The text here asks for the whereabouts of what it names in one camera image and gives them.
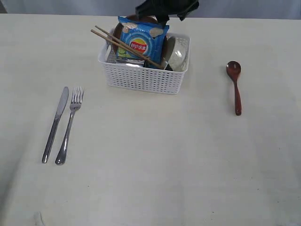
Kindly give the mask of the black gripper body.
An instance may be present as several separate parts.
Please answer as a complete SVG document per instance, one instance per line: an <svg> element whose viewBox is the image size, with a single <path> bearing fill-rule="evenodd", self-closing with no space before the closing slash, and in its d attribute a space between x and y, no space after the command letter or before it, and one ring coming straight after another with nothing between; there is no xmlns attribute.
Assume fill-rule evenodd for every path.
<svg viewBox="0 0 301 226"><path fill-rule="evenodd" d="M176 15L183 21L198 7L198 0L145 0L135 7L135 14L139 19L145 16L155 16L158 23L166 25L169 16Z"/></svg>

